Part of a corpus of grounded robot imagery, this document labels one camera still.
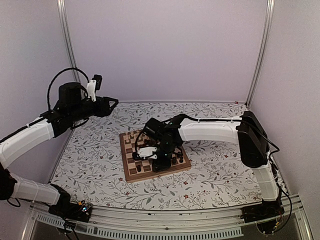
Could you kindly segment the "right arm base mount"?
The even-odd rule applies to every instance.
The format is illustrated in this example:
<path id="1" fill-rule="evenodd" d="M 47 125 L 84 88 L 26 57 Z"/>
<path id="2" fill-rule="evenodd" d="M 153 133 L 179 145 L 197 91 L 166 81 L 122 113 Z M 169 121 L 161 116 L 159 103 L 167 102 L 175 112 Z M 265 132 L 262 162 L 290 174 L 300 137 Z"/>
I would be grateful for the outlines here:
<path id="1" fill-rule="evenodd" d="M 285 213 L 281 200 L 264 201 L 241 209 L 240 218 L 245 223 L 256 223 L 260 233 L 270 235 L 276 232 Z"/>

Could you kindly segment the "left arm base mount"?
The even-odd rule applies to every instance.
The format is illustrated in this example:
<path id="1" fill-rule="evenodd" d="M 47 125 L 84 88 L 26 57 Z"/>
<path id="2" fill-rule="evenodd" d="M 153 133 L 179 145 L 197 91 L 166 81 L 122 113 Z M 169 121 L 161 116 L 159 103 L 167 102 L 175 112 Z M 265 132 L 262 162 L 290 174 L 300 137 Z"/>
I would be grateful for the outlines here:
<path id="1" fill-rule="evenodd" d="M 51 205 L 48 212 L 64 220 L 75 220 L 88 223 L 91 218 L 92 210 L 93 204 L 82 200 L 78 203 L 61 202 L 56 205 Z"/>

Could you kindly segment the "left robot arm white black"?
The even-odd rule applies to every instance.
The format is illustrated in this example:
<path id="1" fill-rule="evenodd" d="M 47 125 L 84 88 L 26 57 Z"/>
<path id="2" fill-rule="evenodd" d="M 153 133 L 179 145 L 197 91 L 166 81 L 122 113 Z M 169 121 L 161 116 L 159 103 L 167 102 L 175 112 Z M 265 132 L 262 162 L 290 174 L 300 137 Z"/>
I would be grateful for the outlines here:
<path id="1" fill-rule="evenodd" d="M 71 202 L 71 196 L 55 184 L 42 184 L 11 173 L 8 168 L 34 147 L 57 138 L 67 130 L 84 125 L 90 117 L 107 117 L 118 105 L 118 99 L 96 96 L 96 81 L 86 87 L 68 82 L 58 89 L 54 107 L 42 113 L 0 141 L 0 199 L 23 199 L 48 204 L 51 214 L 61 218 L 88 213 L 87 208 Z"/>

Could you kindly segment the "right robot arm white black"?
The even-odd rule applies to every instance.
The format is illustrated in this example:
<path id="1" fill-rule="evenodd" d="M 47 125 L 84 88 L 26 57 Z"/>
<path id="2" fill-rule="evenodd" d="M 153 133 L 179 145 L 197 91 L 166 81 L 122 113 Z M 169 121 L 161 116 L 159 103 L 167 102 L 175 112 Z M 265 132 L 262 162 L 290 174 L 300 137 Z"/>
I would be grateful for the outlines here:
<path id="1" fill-rule="evenodd" d="M 285 211 L 281 196 L 284 191 L 278 183 L 278 174 L 272 162 L 271 141 L 253 112 L 229 118 L 194 118 L 179 114 L 159 121 L 151 118 L 142 134 L 154 143 L 146 147 L 135 146 L 136 155 L 152 159 L 155 172 L 171 167 L 172 155 L 183 142 L 222 141 L 239 145 L 240 159 L 250 168 L 262 193 L 262 201 L 253 208 L 242 209 L 243 218 L 257 220 L 282 215 Z"/>

